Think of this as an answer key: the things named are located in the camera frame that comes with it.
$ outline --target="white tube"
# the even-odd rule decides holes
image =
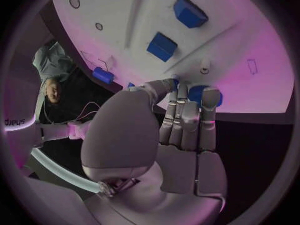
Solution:
[[[78,176],[68,171],[67,169],[61,167],[56,162],[47,157],[39,149],[33,148],[31,154],[36,160],[40,162],[41,165],[43,165],[50,172],[52,172],[59,178],[65,180],[66,182],[95,194],[103,191],[100,184]]]

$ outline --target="person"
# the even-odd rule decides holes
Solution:
[[[76,66],[71,57],[55,40],[42,46],[35,53],[32,63],[37,68],[41,79],[35,109],[35,117],[38,120],[45,100],[52,105],[59,103],[62,93],[61,83],[68,79]]]

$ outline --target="pink light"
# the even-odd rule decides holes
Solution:
[[[31,120],[29,120],[28,122],[25,122],[22,125],[18,125],[18,126],[5,126],[4,130],[5,131],[17,131],[17,130],[22,130],[22,129],[26,129],[28,127],[30,127],[32,124],[34,124],[36,122],[36,115],[33,115],[33,118]]]

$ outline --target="gray shirt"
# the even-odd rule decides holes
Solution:
[[[41,47],[34,56],[33,65],[37,68],[41,86],[35,107],[35,119],[38,120],[45,100],[45,83],[49,78],[55,78],[58,82],[68,79],[75,68],[72,59],[66,55],[62,46],[56,42],[51,47]]]

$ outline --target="man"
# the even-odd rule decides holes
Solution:
[[[35,116],[38,120],[45,99],[51,104],[58,104],[62,93],[61,83],[68,79],[75,65],[55,40],[50,41],[35,53],[33,65],[37,68],[41,79],[35,108]]]

